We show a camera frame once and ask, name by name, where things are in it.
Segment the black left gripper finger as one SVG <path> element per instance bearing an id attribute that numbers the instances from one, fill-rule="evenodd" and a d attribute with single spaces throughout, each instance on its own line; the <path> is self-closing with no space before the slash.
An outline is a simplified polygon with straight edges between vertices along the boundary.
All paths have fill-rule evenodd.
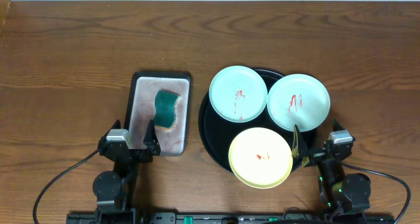
<path id="1" fill-rule="evenodd" d="M 146 145 L 147 149 L 160 149 L 153 120 L 148 122 L 148 127 L 145 132 L 143 143 Z"/>
<path id="2" fill-rule="evenodd" d="M 116 120 L 106 134 L 107 139 L 120 139 L 121 138 L 121 122 Z"/>

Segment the pale yellow plate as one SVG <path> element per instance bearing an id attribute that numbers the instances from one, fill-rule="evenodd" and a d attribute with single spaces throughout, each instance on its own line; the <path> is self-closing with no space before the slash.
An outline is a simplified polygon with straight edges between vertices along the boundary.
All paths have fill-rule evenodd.
<path id="1" fill-rule="evenodd" d="M 234 175 L 256 189 L 271 189 L 291 173 L 293 158 L 287 141 L 263 127 L 246 129 L 230 144 L 228 160 Z"/>

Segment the green scouring sponge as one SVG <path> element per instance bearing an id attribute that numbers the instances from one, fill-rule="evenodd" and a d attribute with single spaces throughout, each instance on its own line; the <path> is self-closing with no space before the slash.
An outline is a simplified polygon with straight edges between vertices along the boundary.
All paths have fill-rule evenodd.
<path id="1" fill-rule="evenodd" d="M 154 101 L 156 113 L 153 121 L 155 126 L 168 130 L 173 127 L 176 122 L 175 107 L 179 98 L 178 94 L 170 91 L 160 90 L 157 92 Z"/>

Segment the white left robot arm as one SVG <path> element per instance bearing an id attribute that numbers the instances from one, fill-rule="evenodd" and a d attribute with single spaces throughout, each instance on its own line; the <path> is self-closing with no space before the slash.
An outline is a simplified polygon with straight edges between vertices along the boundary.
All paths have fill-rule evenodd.
<path id="1" fill-rule="evenodd" d="M 98 153 L 113 161 L 114 168 L 100 173 L 93 182 L 99 212 L 123 212 L 131 207 L 139 164 L 152 162 L 161 153 L 153 120 L 148 122 L 144 142 L 145 148 L 131 148 L 128 131 L 119 120 L 100 138 Z"/>

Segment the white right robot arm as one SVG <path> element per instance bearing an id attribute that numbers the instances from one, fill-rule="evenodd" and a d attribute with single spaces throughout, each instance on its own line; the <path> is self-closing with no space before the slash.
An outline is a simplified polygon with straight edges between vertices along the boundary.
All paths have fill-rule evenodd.
<path id="1" fill-rule="evenodd" d="M 293 126 L 292 157 L 303 167 L 316 167 L 322 201 L 335 213 L 358 213 L 370 208 L 371 181 L 362 173 L 346 174 L 342 161 L 352 154 L 355 138 L 333 121 L 333 131 L 322 147 L 308 148 L 303 133 Z"/>

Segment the black rectangular soapy tray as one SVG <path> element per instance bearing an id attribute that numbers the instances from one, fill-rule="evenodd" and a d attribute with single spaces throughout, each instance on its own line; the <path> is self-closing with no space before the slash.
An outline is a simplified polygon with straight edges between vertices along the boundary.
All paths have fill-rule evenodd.
<path id="1" fill-rule="evenodd" d="M 170 91 L 180 96 L 175 107 L 176 122 L 168 130 L 155 126 L 162 156 L 179 156 L 184 152 L 190 99 L 189 73 L 136 72 L 133 74 L 124 128 L 128 130 L 131 148 L 145 148 L 143 143 L 148 122 L 154 119 L 154 101 L 158 91 Z"/>

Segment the black round tray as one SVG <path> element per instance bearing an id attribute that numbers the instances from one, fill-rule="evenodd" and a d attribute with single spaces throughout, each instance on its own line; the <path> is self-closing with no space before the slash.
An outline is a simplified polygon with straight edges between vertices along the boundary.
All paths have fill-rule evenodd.
<path id="1" fill-rule="evenodd" d="M 268 90 L 271 89 L 279 79 L 285 76 L 278 71 L 270 70 L 268 68 L 252 69 L 263 78 Z M 229 122 L 218 115 L 213 109 L 209 99 L 209 92 L 204 96 L 200 106 L 198 127 L 201 141 L 210 157 L 212 157 L 220 167 L 231 174 L 233 174 L 233 171 L 228 161 L 230 143 L 236 135 L 246 129 L 252 127 L 271 129 L 280 134 L 290 147 L 293 144 L 293 132 L 284 130 L 274 123 L 266 108 L 258 117 L 250 122 Z M 314 147 L 318 135 L 317 129 L 315 128 L 310 131 L 301 132 L 301 134 L 307 147 Z"/>

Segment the right mint green plate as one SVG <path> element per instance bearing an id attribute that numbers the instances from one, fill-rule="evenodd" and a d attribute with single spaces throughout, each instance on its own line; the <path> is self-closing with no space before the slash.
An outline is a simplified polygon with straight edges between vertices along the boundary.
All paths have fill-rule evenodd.
<path id="1" fill-rule="evenodd" d="M 286 131 L 293 131 L 295 126 L 302 132 L 317 128 L 327 118 L 330 107 L 326 87 L 306 74 L 284 76 L 268 92 L 268 114 Z"/>

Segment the mint green plate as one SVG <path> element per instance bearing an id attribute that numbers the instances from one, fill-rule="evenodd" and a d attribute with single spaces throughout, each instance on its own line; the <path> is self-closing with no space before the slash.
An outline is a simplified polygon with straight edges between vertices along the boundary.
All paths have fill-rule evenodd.
<path id="1" fill-rule="evenodd" d="M 245 123 L 263 112 L 268 89 L 255 70 L 245 66 L 229 66 L 212 79 L 209 100 L 213 110 L 223 119 Z"/>
<path id="2" fill-rule="evenodd" d="M 306 74 L 284 76 L 268 92 L 268 114 L 286 131 L 293 131 L 295 126 L 302 132 L 317 128 L 327 118 L 330 107 L 326 87 Z"/>

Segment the left mint green plate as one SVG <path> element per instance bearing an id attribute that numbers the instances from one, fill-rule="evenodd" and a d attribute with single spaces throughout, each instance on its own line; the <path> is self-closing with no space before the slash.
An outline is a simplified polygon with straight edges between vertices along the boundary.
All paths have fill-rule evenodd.
<path id="1" fill-rule="evenodd" d="M 255 70 L 245 66 L 229 66 L 212 79 L 209 100 L 213 110 L 223 119 L 245 123 L 263 112 L 268 89 Z"/>

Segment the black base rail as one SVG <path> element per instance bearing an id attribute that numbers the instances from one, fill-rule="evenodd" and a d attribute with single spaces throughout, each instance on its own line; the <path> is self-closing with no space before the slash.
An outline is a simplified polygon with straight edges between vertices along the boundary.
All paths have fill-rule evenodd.
<path id="1" fill-rule="evenodd" d="M 309 213 L 287 213 L 281 215 L 236 215 L 236 214 L 176 214 L 160 212 L 136 215 L 123 213 L 69 213 L 66 224 L 259 224 L 259 223 L 393 223 L 394 218 L 386 215 L 363 216 L 362 214 L 337 215 L 333 220 Z"/>

